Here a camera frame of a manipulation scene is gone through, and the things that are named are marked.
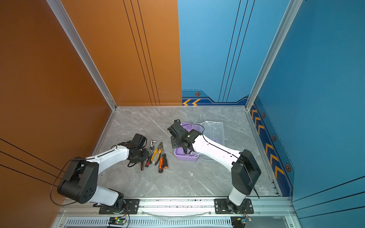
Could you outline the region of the purple toolbox base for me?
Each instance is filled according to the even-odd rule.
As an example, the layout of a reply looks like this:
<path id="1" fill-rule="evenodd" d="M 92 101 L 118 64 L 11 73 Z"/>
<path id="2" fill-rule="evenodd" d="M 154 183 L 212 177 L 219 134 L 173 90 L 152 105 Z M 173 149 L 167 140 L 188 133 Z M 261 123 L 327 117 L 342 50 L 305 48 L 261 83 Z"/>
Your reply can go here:
<path id="1" fill-rule="evenodd" d="M 190 132 L 191 130 L 197 130 L 199 132 L 202 131 L 202 127 L 196 123 L 181 122 L 181 125 L 188 132 Z M 185 154 L 183 148 L 175 148 L 174 155 L 178 160 L 189 161 L 189 162 L 196 162 L 200 157 L 200 155 L 197 152 L 192 152 L 190 150 L 187 150 L 187 154 Z"/>

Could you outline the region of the clear toolbox lid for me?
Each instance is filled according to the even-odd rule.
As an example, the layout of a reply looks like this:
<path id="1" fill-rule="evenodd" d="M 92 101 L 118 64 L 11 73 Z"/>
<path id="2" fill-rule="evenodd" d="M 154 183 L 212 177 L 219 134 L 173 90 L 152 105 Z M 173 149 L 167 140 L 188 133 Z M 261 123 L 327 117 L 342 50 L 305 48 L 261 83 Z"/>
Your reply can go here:
<path id="1" fill-rule="evenodd" d="M 225 145 L 224 139 L 224 125 L 222 122 L 213 122 L 213 121 L 205 121 L 200 123 L 198 126 L 200 128 L 200 132 L 204 134 L 204 136 L 213 140 L 216 143 L 221 145 Z"/>

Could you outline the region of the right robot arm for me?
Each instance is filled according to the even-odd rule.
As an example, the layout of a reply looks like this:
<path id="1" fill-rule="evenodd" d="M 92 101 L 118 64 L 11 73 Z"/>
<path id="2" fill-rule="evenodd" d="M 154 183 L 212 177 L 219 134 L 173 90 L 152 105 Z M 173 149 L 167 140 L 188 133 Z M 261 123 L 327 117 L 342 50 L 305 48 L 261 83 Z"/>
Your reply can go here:
<path id="1" fill-rule="evenodd" d="M 180 120 L 168 128 L 173 148 L 182 148 L 184 153 L 196 152 L 206 155 L 227 168 L 232 175 L 233 189 L 224 202 L 215 204 L 216 213 L 253 214 L 253 205 L 248 196 L 257 192 L 255 184 L 261 169 L 252 152 L 242 152 L 225 147 L 195 129 L 188 131 Z"/>

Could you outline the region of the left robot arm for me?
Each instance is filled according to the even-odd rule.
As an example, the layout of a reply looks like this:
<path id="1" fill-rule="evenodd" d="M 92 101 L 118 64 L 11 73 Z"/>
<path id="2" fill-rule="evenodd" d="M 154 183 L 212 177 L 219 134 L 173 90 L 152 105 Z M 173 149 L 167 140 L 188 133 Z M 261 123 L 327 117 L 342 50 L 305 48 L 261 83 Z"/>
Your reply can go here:
<path id="1" fill-rule="evenodd" d="M 77 203 L 92 202 L 111 208 L 113 213 L 126 209 L 124 195 L 118 191 L 98 186 L 98 177 L 104 170 L 128 160 L 132 167 L 148 158 L 145 136 L 135 134 L 132 140 L 121 142 L 110 150 L 87 158 L 77 157 L 69 162 L 59 185 L 58 194 Z"/>

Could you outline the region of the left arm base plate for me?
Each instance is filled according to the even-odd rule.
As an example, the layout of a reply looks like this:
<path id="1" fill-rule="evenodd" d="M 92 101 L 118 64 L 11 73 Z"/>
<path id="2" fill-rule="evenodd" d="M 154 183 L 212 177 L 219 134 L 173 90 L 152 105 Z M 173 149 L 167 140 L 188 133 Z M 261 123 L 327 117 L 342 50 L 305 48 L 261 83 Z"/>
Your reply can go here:
<path id="1" fill-rule="evenodd" d="M 117 201 L 113 206 L 101 205 L 99 214 L 101 215 L 135 215 L 138 212 L 139 199 L 123 199 Z"/>

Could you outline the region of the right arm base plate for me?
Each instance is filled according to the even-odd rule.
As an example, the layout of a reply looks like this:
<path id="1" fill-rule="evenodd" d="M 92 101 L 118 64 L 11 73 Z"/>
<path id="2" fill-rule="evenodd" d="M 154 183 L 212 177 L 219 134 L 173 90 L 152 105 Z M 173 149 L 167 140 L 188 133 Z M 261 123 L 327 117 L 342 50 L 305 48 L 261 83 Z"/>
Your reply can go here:
<path id="1" fill-rule="evenodd" d="M 253 214 L 252 201 L 245 198 L 241 205 L 237 206 L 228 199 L 214 199 L 216 214 Z"/>

